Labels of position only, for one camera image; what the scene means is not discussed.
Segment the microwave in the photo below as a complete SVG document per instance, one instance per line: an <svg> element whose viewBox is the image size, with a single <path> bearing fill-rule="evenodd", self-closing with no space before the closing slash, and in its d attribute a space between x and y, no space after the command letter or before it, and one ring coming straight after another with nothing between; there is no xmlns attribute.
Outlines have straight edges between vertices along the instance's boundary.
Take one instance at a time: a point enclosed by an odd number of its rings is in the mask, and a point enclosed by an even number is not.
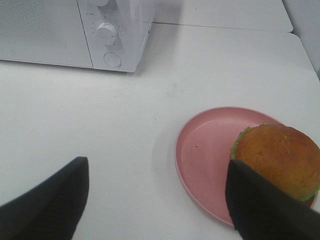
<svg viewBox="0 0 320 240"><path fill-rule="evenodd" d="M0 0L0 59L135 72L155 0Z"/></svg>

